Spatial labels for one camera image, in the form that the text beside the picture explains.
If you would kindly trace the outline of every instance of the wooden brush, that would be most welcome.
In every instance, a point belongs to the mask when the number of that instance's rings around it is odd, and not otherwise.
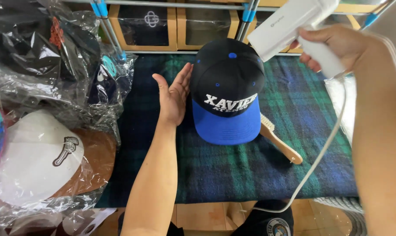
[[[266,138],[268,138],[271,142],[277,146],[277,148],[284,153],[284,155],[294,164],[301,164],[303,162],[303,158],[301,158],[300,154],[298,154],[294,149],[290,148],[287,144],[281,141],[275,134],[274,129],[275,125],[264,116],[262,113],[260,114],[260,134]]]

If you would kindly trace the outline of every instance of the brush bristles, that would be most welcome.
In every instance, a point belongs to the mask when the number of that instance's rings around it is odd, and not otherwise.
[[[270,131],[274,131],[275,125],[262,113],[260,114],[260,122],[264,124]]]

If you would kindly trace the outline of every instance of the hair dryer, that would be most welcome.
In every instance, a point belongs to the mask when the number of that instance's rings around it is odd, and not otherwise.
[[[303,27],[313,30],[337,8],[339,0],[289,0],[247,38],[262,61],[268,61],[298,40],[306,54],[316,60],[326,78],[341,76],[345,67],[323,42],[310,42],[299,36]]]

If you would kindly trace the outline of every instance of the green and blue plaid fabric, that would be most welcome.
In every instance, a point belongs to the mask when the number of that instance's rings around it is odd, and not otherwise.
[[[122,146],[111,179],[97,207],[124,207],[150,147],[159,118],[159,88],[151,77],[169,82],[191,55],[141,55],[135,62],[132,91],[119,119]],[[304,159],[290,164],[265,137],[236,146],[212,145],[196,133],[189,102],[177,128],[177,203],[249,201],[290,198],[310,169],[336,122],[324,77],[299,63],[298,57],[274,57],[265,63],[261,112],[275,133]],[[339,131],[298,198],[357,196],[351,147]]]

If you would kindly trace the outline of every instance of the black cap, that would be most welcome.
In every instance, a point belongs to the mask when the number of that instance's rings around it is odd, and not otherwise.
[[[214,144],[252,141],[260,131],[258,93],[264,83],[263,63],[250,46],[234,39],[203,46],[190,81],[198,134]]]

